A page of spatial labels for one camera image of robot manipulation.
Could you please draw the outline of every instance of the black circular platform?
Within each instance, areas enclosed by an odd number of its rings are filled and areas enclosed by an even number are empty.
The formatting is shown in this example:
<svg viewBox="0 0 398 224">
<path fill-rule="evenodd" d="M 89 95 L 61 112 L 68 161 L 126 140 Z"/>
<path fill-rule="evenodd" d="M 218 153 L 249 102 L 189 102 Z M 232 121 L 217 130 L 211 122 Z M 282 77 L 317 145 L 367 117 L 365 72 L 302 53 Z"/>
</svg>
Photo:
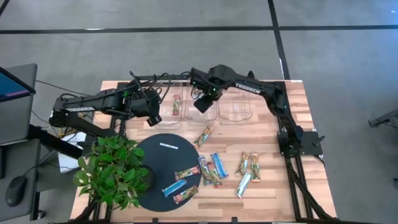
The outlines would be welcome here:
<svg viewBox="0 0 398 224">
<path fill-rule="evenodd" d="M 161 143 L 178 147 L 174 149 L 160 145 Z M 187 177 L 187 184 L 170 194 L 167 198 L 162 189 L 175 182 L 174 172 L 198 165 L 199 154 L 193 145 L 183 137 L 175 134 L 156 134 L 140 142 L 137 147 L 145 152 L 143 164 L 149 166 L 155 173 L 155 185 L 143 196 L 138 198 L 139 204 L 154 212 L 168 212 L 181 207 L 190 199 L 185 199 L 178 205 L 173 196 L 187 190 L 194 184 L 199 187 L 200 174 Z"/>
</svg>

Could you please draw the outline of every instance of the computer mouse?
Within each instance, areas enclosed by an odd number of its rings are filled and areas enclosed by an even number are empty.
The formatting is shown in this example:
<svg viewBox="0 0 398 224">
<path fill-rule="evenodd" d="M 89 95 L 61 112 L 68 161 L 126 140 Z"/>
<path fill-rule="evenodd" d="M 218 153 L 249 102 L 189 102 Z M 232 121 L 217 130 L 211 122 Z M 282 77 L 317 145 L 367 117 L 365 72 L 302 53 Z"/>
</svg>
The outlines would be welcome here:
<svg viewBox="0 0 398 224">
<path fill-rule="evenodd" d="M 11 180 L 6 190 L 6 203 L 10 206 L 18 205 L 25 194 L 26 177 L 18 176 Z"/>
</svg>

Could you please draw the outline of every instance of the clear plastic bin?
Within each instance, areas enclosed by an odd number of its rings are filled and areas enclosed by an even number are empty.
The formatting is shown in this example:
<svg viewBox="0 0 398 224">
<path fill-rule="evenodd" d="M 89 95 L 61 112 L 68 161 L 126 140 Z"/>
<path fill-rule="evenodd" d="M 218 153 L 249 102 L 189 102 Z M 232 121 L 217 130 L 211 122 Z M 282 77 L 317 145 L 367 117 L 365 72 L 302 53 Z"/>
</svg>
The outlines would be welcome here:
<svg viewBox="0 0 398 224">
<path fill-rule="evenodd" d="M 160 97 L 162 98 L 166 93 L 169 81 L 158 81 L 154 88 L 160 91 Z M 181 126 L 182 117 L 182 102 L 183 102 L 183 83 L 182 82 L 172 82 L 169 92 L 164 98 L 162 104 L 160 105 L 159 115 L 162 118 L 162 122 L 155 125 L 157 129 L 177 129 Z"/>
<path fill-rule="evenodd" d="M 185 111 L 184 117 L 188 121 L 193 121 L 194 123 L 204 123 L 209 124 L 217 119 L 217 102 L 214 102 L 213 105 L 207 109 L 206 112 L 201 113 L 198 109 L 193 105 L 197 98 L 200 98 L 199 91 L 192 91 L 193 86 L 189 85 L 189 81 L 187 82 L 185 94 Z"/>
<path fill-rule="evenodd" d="M 250 95 L 244 90 L 229 88 L 218 100 L 220 124 L 245 124 L 252 115 Z"/>
</svg>

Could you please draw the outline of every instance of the monitor screen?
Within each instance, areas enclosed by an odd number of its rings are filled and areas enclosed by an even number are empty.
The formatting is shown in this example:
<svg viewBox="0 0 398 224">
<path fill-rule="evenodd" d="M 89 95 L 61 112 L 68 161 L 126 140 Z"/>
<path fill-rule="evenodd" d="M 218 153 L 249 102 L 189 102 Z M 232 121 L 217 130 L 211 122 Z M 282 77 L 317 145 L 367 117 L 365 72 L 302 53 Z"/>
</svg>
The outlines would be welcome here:
<svg viewBox="0 0 398 224">
<path fill-rule="evenodd" d="M 29 96 L 35 90 L 0 67 L 0 102 Z"/>
</svg>

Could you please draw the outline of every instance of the black strip on floor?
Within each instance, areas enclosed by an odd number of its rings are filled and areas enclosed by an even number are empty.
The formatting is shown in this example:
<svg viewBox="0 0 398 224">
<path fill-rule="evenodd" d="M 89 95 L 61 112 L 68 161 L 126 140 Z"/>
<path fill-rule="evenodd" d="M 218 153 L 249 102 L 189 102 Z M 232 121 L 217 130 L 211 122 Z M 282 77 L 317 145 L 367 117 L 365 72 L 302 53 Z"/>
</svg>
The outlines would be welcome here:
<svg viewBox="0 0 398 224">
<path fill-rule="evenodd" d="M 363 26 L 281 26 L 279 30 L 383 30 L 398 29 L 398 25 L 363 25 Z"/>
<path fill-rule="evenodd" d="M 285 80 L 290 80 L 289 69 L 287 67 L 287 61 L 285 56 L 284 45 L 282 43 L 282 37 L 280 36 L 280 30 L 278 25 L 278 19 L 276 16 L 275 6 L 273 0 L 268 0 L 269 12 L 271 13 L 272 26 L 274 28 L 274 35 L 276 40 L 276 47 L 278 49 L 278 55 L 280 64 L 282 66 L 282 74 Z"/>
<path fill-rule="evenodd" d="M 198 31 L 262 31 L 271 26 L 209 26 L 209 27 L 143 27 L 112 29 L 50 29 L 50 30 L 0 30 L 0 34 L 104 34 L 137 32 L 198 32 Z"/>
<path fill-rule="evenodd" d="M 1 17 L 2 12 L 4 12 L 4 10 L 6 9 L 7 4 L 8 4 L 9 1 L 10 1 L 10 0 L 5 0 L 5 1 L 2 3 L 2 5 L 1 5 L 1 7 L 0 7 L 0 17 Z"/>
</svg>

